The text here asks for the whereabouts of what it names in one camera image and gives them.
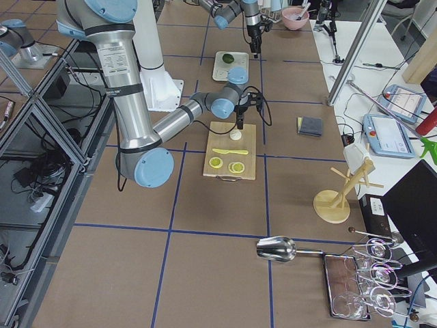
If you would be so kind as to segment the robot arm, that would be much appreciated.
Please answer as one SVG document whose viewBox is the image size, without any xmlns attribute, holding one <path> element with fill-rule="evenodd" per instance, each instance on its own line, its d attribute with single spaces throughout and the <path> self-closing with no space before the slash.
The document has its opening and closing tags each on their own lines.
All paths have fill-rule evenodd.
<svg viewBox="0 0 437 328">
<path fill-rule="evenodd" d="M 150 119 L 145 87 L 139 66 L 163 67 L 156 15 L 151 1 L 58 1 L 60 33 L 94 44 L 113 101 L 122 133 L 115 164 L 119 175 L 138 185 L 155 188 L 164 184 L 174 167 L 163 143 L 192 124 L 205 111 L 228 118 L 246 99 L 249 74 L 232 68 L 227 83 L 218 92 L 197 92 L 157 123 Z"/>
<path fill-rule="evenodd" d="M 255 59 L 262 53 L 262 34 L 269 32 L 272 22 L 263 18 L 256 0 L 230 1 L 222 4 L 219 1 L 194 1 L 200 5 L 214 19 L 219 29 L 225 29 L 240 14 L 244 17 L 247 34 L 250 40 L 246 42 Z"/>
</svg>

